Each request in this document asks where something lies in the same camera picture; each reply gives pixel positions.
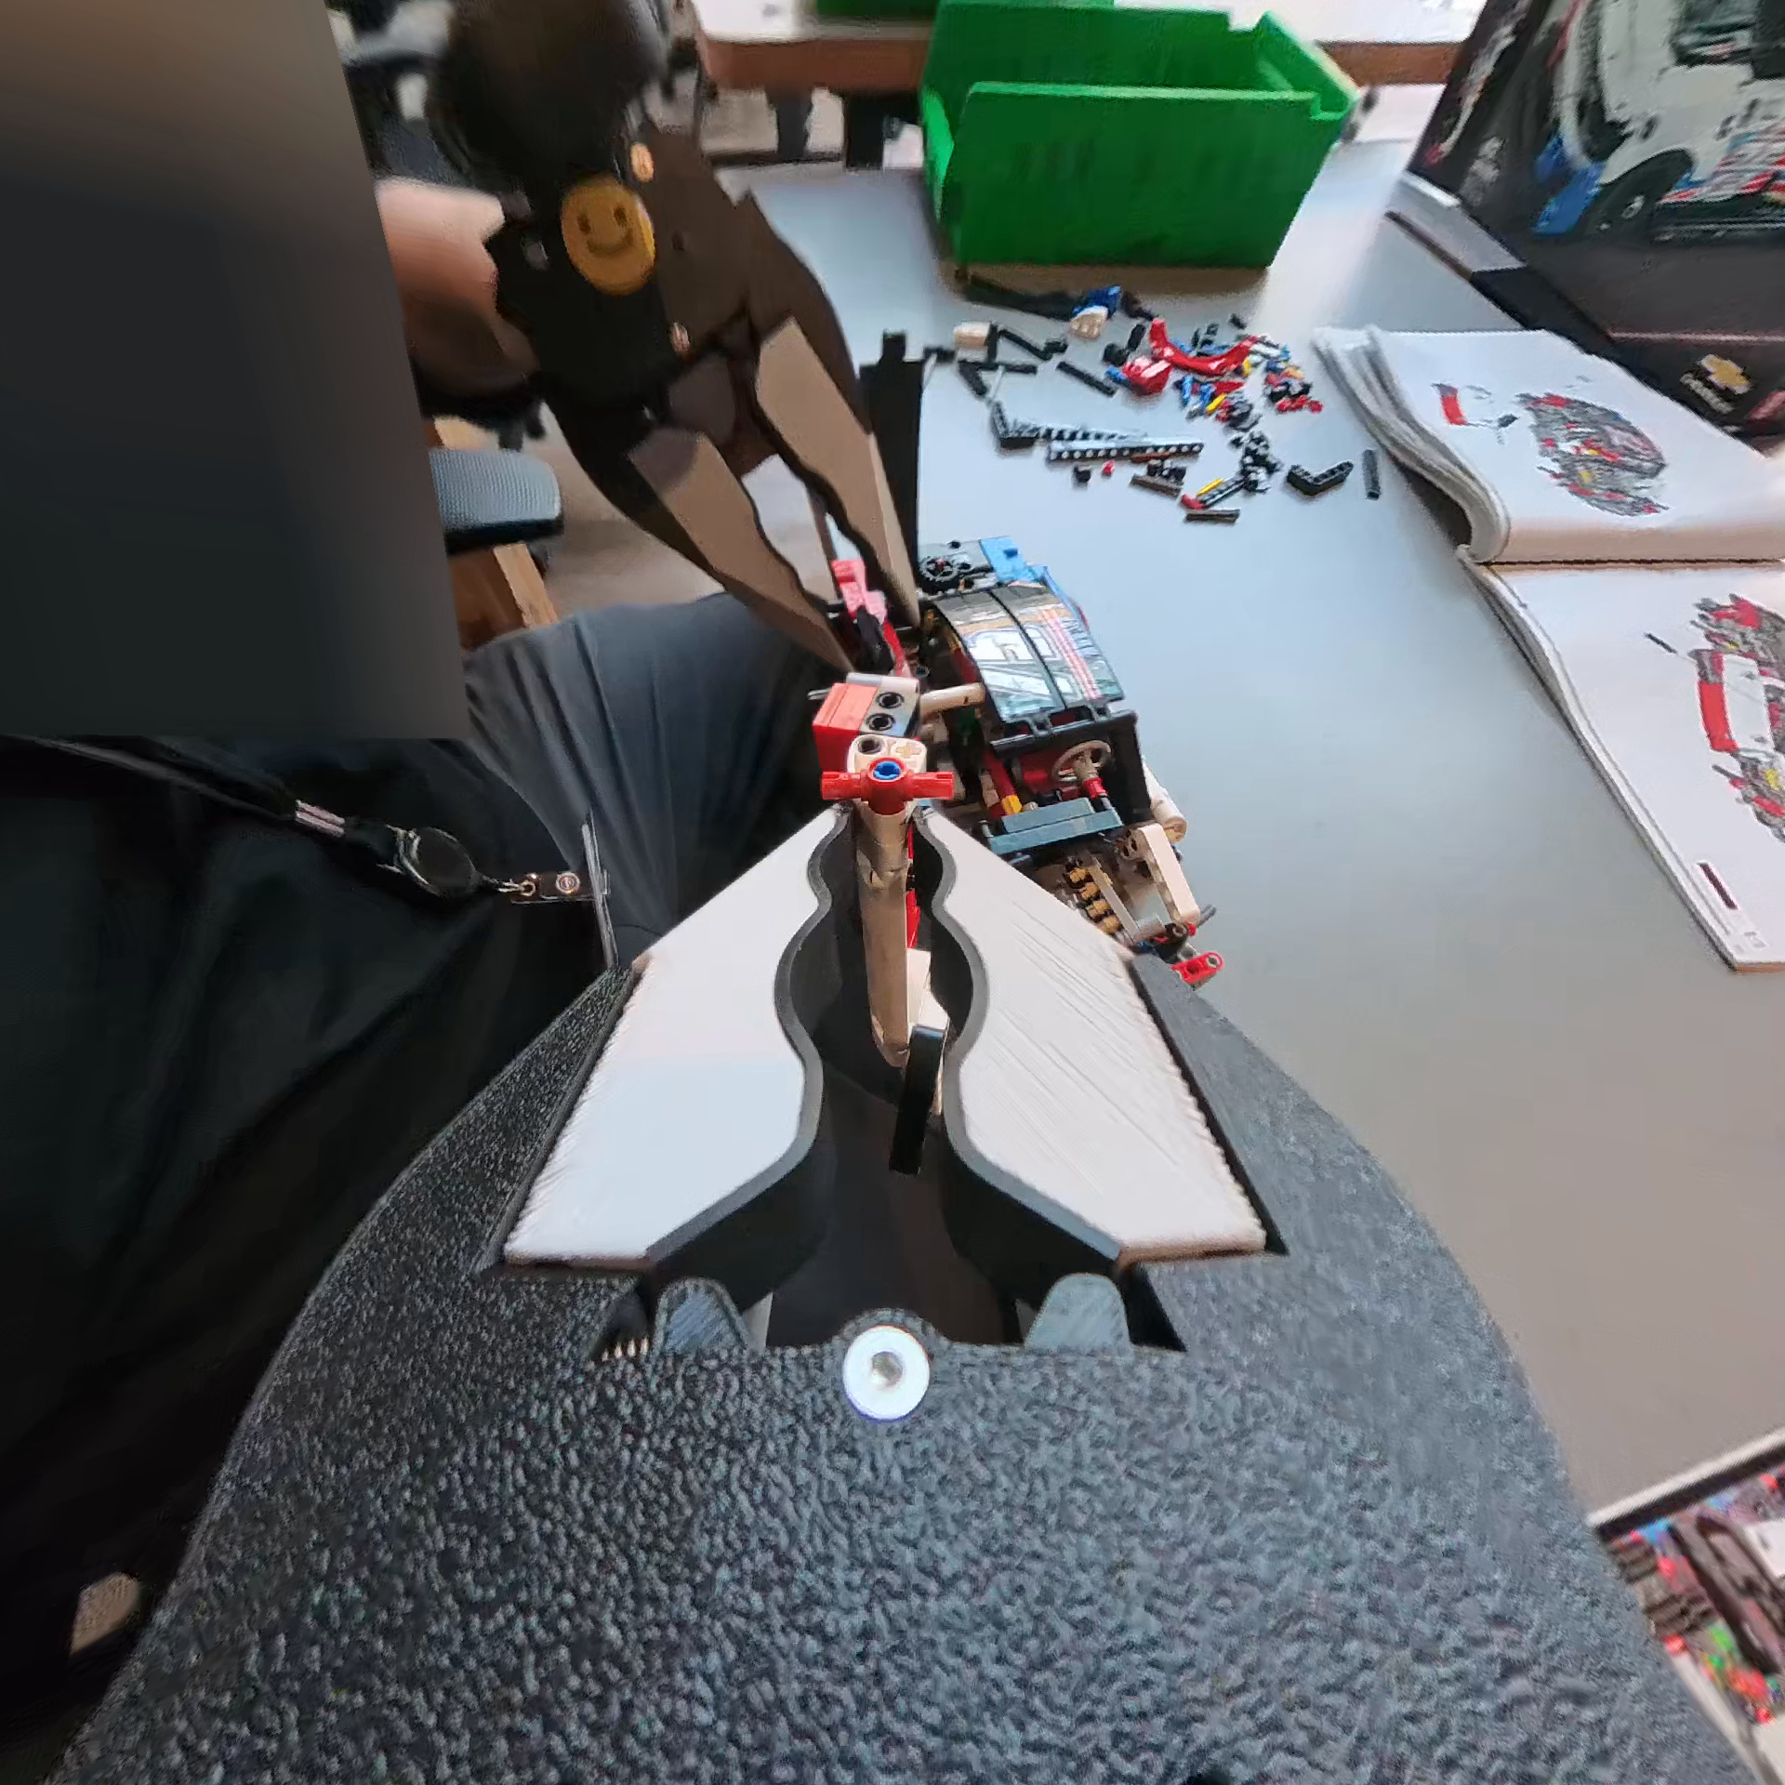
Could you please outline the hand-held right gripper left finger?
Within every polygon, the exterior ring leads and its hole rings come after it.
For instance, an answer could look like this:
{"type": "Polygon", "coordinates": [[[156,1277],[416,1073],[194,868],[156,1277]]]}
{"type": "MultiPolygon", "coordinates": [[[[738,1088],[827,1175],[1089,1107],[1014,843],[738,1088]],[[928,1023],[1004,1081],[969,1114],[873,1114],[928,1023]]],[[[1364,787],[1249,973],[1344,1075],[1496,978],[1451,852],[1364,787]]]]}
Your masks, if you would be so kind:
{"type": "Polygon", "coordinates": [[[827,1228],[824,1070],[795,963],[832,917],[814,816],[635,966],[624,1007],[523,1192],[502,1261],[657,1286],[712,1277],[759,1306],[827,1228]]]}

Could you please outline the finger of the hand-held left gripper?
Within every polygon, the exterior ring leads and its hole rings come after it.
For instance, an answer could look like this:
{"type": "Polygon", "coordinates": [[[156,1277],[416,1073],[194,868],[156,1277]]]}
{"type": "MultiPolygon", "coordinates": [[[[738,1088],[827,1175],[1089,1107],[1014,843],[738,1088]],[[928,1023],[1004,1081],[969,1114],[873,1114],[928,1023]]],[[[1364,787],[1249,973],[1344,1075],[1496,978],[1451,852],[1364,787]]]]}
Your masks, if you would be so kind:
{"type": "Polygon", "coordinates": [[[827,601],[771,547],[744,484],[704,433],[649,427],[631,449],[601,446],[595,485],[804,654],[840,675],[855,669],[827,601]]]}
{"type": "Polygon", "coordinates": [[[799,320],[759,343],[753,391],[781,457],[860,547],[899,620],[918,625],[921,592],[880,446],[799,320]]]}

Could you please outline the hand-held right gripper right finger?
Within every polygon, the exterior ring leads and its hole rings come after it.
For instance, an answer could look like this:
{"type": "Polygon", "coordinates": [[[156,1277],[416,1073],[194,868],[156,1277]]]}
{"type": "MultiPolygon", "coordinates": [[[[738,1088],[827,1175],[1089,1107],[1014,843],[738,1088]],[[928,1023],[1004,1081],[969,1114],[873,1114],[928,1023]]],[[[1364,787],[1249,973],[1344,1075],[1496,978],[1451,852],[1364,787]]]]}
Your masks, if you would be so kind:
{"type": "Polygon", "coordinates": [[[944,1221],[994,1286],[1249,1257],[1266,1224],[1134,956],[947,820],[928,915],[967,1015],[941,1075],[944,1221]]]}

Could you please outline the toy brick car model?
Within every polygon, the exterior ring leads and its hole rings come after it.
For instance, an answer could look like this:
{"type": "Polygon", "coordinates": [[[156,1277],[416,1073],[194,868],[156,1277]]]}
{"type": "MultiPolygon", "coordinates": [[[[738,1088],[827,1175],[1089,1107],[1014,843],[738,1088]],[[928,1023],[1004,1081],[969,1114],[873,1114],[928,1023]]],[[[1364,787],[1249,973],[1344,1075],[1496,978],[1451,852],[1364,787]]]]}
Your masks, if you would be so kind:
{"type": "Polygon", "coordinates": [[[974,836],[1114,945],[1186,986],[1223,969],[1180,862],[1186,820],[1080,603],[1011,536],[921,547],[918,620],[860,555],[832,555],[829,620],[855,675],[814,707],[829,800],[899,793],[974,836]]]}

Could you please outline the red white brick side panel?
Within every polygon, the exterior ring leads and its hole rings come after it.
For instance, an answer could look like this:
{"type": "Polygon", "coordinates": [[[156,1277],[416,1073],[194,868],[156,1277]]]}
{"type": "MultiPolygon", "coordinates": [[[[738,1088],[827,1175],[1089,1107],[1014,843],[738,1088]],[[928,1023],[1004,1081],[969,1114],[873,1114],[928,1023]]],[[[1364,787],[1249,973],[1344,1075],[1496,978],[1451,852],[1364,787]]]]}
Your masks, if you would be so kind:
{"type": "Polygon", "coordinates": [[[957,776],[928,762],[926,699],[912,676],[850,670],[820,694],[814,745],[820,795],[855,827],[875,1043],[901,1073],[891,1168],[918,1175],[941,1104],[950,1017],[921,945],[914,822],[922,804],[953,802],[957,776]]]}

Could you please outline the instruction booklet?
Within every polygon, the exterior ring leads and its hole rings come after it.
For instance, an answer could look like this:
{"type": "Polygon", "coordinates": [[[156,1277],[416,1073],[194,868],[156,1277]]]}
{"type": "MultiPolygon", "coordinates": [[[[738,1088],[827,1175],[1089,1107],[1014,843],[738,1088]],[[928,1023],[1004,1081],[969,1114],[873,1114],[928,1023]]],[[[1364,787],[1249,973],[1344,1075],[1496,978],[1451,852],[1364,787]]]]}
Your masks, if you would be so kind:
{"type": "Polygon", "coordinates": [[[1781,969],[1781,463],[1548,330],[1321,328],[1713,947],[1781,969]]]}

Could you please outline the grey desk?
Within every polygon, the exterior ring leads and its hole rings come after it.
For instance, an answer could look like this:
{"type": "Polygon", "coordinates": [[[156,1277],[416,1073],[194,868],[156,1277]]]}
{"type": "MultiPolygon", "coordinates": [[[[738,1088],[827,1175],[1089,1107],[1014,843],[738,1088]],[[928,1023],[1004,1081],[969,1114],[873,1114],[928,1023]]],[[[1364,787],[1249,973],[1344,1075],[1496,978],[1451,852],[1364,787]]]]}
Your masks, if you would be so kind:
{"type": "Polygon", "coordinates": [[[1080,601],[1191,816],[1212,1001],[1437,1228],[1614,1507],[1781,1432],[1781,974],[1707,945],[1462,518],[1361,481],[1186,526],[926,387],[922,536],[1007,533],[1080,601]]]}

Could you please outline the person's left hand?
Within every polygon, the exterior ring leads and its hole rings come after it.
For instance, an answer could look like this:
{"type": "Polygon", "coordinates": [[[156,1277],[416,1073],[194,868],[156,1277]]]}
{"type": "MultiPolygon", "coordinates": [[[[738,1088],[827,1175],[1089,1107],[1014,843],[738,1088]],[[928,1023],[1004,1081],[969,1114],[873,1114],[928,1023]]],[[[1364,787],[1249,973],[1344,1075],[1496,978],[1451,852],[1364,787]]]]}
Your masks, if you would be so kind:
{"type": "Polygon", "coordinates": [[[419,178],[378,178],[406,351],[422,387],[451,399],[508,399],[539,374],[526,335],[499,310],[490,240],[505,224],[496,194],[419,178]]]}

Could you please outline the black office chair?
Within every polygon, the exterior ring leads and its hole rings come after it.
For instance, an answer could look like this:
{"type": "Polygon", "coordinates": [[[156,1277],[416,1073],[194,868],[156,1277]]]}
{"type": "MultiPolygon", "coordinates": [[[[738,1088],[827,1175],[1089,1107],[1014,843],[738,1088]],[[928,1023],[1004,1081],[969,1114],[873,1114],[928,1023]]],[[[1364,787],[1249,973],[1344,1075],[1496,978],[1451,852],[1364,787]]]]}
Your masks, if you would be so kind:
{"type": "Polygon", "coordinates": [[[432,446],[427,466],[451,558],[566,531],[562,485],[549,466],[526,453],[432,446]]]}

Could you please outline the pile of loose brick pieces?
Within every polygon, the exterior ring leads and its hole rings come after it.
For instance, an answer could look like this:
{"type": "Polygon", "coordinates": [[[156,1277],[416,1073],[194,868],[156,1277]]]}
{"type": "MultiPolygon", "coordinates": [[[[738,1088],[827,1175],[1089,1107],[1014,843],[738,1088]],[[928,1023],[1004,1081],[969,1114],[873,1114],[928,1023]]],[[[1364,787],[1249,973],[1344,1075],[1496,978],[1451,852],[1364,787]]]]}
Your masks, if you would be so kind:
{"type": "Polygon", "coordinates": [[[1367,500],[1385,494],[1380,449],[1316,466],[1280,453],[1266,424],[1321,415],[1323,402],[1296,351],[1238,312],[1176,330],[1124,282],[1024,291],[964,273],[961,294],[1041,328],[1039,338],[1007,320],[974,320],[953,328],[947,350],[928,350],[933,361],[957,367],[1007,457],[1067,469],[1075,485],[1114,481],[1126,469],[1137,488],[1172,500],[1201,526],[1233,526],[1241,499],[1272,488],[1305,503],[1349,484],[1361,484],[1367,500]],[[1137,404],[1137,415],[1094,424],[1014,414],[1004,387],[1045,370],[1106,402],[1137,404]]]}

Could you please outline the green plastic bin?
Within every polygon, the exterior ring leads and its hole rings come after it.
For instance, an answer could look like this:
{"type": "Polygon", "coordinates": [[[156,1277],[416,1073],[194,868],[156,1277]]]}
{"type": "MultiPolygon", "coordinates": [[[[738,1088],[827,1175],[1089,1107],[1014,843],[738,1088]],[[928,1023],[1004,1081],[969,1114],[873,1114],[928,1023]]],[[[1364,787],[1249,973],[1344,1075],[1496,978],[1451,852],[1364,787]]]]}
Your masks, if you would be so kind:
{"type": "Polygon", "coordinates": [[[1356,105],[1263,12],[941,2],[926,192],[967,266],[1263,271],[1356,105]]]}

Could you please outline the person's torso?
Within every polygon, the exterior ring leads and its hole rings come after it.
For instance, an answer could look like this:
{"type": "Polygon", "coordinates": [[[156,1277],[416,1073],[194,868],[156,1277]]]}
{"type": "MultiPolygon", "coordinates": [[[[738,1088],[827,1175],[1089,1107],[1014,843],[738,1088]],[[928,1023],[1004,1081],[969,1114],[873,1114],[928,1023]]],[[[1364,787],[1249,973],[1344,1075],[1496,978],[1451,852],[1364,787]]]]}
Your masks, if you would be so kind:
{"type": "MultiPolygon", "coordinates": [[[[490,873],[566,868],[467,745],[213,748],[451,828],[490,873]]],[[[61,1695],[95,1578],[168,1575],[337,1251],[592,973],[576,908],[422,906],[307,836],[4,748],[7,1720],[61,1695]]]]}

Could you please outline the toy car set box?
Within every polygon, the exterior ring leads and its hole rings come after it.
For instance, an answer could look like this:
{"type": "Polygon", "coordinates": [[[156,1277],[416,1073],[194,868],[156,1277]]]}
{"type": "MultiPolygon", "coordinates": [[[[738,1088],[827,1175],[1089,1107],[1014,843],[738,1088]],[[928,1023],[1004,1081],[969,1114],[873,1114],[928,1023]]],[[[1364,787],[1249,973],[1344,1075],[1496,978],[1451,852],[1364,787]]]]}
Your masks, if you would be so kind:
{"type": "Polygon", "coordinates": [[[1392,212],[1521,324],[1781,438],[1781,2],[1486,2],[1392,212]]]}

